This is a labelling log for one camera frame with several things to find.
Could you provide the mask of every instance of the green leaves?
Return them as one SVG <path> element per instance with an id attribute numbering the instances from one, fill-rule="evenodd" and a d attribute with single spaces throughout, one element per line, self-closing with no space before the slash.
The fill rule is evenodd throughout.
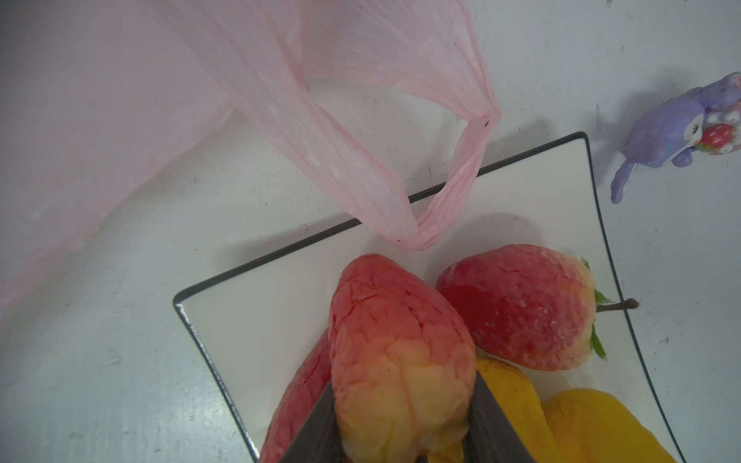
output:
<path id="1" fill-rule="evenodd" d="M 589 268 L 589 262 L 587 262 L 587 259 L 584 259 L 582 257 L 582 263 L 589 269 L 590 272 L 592 271 L 592 269 Z M 612 304 L 612 301 L 606 298 L 605 295 L 598 290 L 594 290 L 594 300 L 597 302 L 597 305 Z M 598 357 L 600 357 L 602 360 L 607 361 L 607 353 L 605 352 L 605 348 L 602 346 L 602 342 L 600 342 L 599 338 L 597 337 L 597 330 L 594 329 L 594 324 L 592 324 L 591 346 L 592 351 L 597 354 Z"/>
<path id="2" fill-rule="evenodd" d="M 590 272 L 592 271 L 592 269 L 589 268 L 589 262 L 587 262 L 587 259 L 584 259 L 582 257 L 582 263 L 589 269 Z M 597 305 L 612 304 L 612 299 L 606 298 L 605 295 L 598 290 L 594 290 L 594 300 L 597 301 Z"/>
<path id="3" fill-rule="evenodd" d="M 594 290 L 594 300 L 597 301 L 597 305 L 612 304 L 612 299 L 608 299 L 604 294 L 598 290 Z"/>
<path id="4" fill-rule="evenodd" d="M 597 331 L 594 329 L 594 325 L 592 325 L 592 350 L 597 354 L 598 357 L 600 357 L 602 360 L 607 360 L 607 353 L 605 352 L 605 348 L 602 347 L 602 342 L 599 341 L 599 338 L 597 337 Z"/>

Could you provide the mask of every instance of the strawberry on toy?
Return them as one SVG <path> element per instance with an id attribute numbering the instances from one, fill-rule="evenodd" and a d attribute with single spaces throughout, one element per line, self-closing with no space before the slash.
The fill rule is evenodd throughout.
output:
<path id="1" fill-rule="evenodd" d="M 718 124 L 706 128 L 702 132 L 702 138 L 695 145 L 698 150 L 710 154 L 726 154 L 734 149 L 732 143 L 734 128 L 728 124 Z"/>
<path id="2" fill-rule="evenodd" d="M 728 126 L 731 127 L 732 135 L 729 140 L 725 140 L 728 136 Z M 698 145 L 698 149 L 709 154 L 726 154 L 741 150 L 741 103 L 736 103 L 720 110 L 708 111 L 705 114 L 703 127 L 702 134 L 705 135 L 707 133 L 708 137 L 713 137 L 715 140 L 706 144 L 703 138 L 701 142 L 704 147 Z M 711 136 L 710 132 L 717 127 L 721 127 L 722 130 Z"/>

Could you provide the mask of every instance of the purple figurine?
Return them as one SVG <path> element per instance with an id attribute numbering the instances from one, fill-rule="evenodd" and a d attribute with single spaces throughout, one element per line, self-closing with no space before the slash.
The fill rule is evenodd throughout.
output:
<path id="1" fill-rule="evenodd" d="M 638 164 L 658 168 L 672 162 L 677 167 L 692 163 L 694 147 L 702 138 L 707 110 L 725 108 L 741 100 L 737 82 L 741 73 L 732 73 L 682 96 L 658 104 L 638 119 L 623 150 L 626 160 L 610 185 L 612 202 L 622 201 L 622 190 Z"/>

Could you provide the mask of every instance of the plate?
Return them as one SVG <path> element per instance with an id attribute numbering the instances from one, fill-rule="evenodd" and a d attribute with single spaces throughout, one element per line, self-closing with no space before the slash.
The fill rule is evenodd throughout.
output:
<path id="1" fill-rule="evenodd" d="M 441 188 L 411 196 L 415 212 Z M 337 280 L 350 261 L 379 253 L 434 284 L 449 264 L 516 243 L 589 260 L 597 288 L 622 300 L 584 133 L 483 167 L 456 224 L 427 250 L 401 249 L 350 220 L 189 287 L 174 304 L 256 460 L 286 385 L 327 326 Z M 592 356 L 565 372 L 523 369 L 541 400 L 575 387 L 609 392 L 680 461 L 630 315 L 600 313 L 596 327 L 607 361 Z"/>

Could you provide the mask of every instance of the peeled fruit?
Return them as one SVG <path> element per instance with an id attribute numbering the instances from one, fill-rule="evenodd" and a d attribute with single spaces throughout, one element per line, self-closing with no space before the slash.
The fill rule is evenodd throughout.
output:
<path id="1" fill-rule="evenodd" d="M 566 463 L 545 422 L 530 379 L 508 363 L 479 358 L 476 366 L 528 452 L 538 463 Z M 430 454 L 429 463 L 463 463 L 462 444 Z"/>
<path id="2" fill-rule="evenodd" d="M 593 324 L 597 296 L 604 296 L 574 257 L 529 244 L 504 246 L 451 265 L 437 289 L 476 345 L 494 356 L 554 371 L 579 367 L 593 346 L 603 354 Z M 629 299 L 600 311 L 634 307 Z"/>
<path id="3" fill-rule="evenodd" d="M 325 331 L 283 393 L 270 420 L 259 463 L 280 462 L 329 380 L 329 341 Z"/>
<path id="4" fill-rule="evenodd" d="M 378 255 L 352 261 L 330 309 L 342 447 L 353 463 L 413 463 L 468 432 L 471 335 L 445 298 Z"/>
<path id="5" fill-rule="evenodd" d="M 608 393 L 567 390 L 548 401 L 543 412 L 571 463 L 676 463 L 656 437 Z"/>

